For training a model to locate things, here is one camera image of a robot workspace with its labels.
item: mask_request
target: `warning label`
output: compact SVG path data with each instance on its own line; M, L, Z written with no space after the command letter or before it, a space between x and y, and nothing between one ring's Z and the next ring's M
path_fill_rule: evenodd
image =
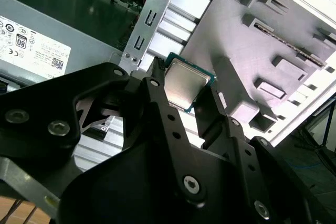
M62 76L71 48L0 16L0 60L48 79Z

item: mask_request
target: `barcode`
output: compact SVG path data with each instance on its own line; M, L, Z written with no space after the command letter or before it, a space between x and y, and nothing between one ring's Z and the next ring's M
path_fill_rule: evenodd
M53 58L52 60L53 60L51 63L52 67L55 67L60 70L63 68L63 61L56 59L56 58Z

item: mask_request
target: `silver screw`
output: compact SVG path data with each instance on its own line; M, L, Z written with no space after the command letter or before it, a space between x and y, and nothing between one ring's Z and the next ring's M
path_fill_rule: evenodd
M154 80L151 80L151 84L154 85L154 86L156 86L156 87L159 85L159 84L158 84L156 81L154 81Z
M70 131L70 126L67 122L56 120L48 125L48 131L54 136L65 136Z
M269 220L270 218L269 211L263 203L261 203L259 200L256 200L254 202L254 207L256 208L256 211L263 219Z
M231 121L232 121L236 126L240 126L240 123L239 123L236 119L231 119Z
M29 120L29 114L26 111L20 109L7 111L5 117L8 123L20 124L25 123Z
M183 183L185 188L187 188L187 190L189 191L189 193L191 194L198 194L199 192L199 183L197 182L197 180L192 177L192 176L185 176L183 179Z
M268 145L268 143L267 143L267 141L266 141L265 139L261 138L260 141L261 141L261 143L262 143L264 146L267 146L267 145Z
M115 69L113 72L114 72L117 76L123 76L123 75L124 75L124 73L121 72L121 71L118 70L118 69Z

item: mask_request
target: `80 plus logo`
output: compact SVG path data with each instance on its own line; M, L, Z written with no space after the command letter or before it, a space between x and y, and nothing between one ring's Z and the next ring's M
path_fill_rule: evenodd
M25 49L27 45L27 38L25 36L22 36L21 34L17 34L16 35L16 45L18 47Z

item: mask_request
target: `floor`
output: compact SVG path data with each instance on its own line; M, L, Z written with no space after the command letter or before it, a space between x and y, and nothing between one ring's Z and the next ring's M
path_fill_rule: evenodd
M14 203L14 199L0 197L0 218L2 219L10 207ZM15 212L9 217L7 224L22 224L31 210L34 208L34 204L30 202L23 202ZM42 210L37 209L28 224L49 224L50 217L42 212Z
M294 131L276 149L326 210L336 218L336 177L321 164L314 151L307 147L310 146L302 135ZM336 163L334 153L328 151L327 154Z

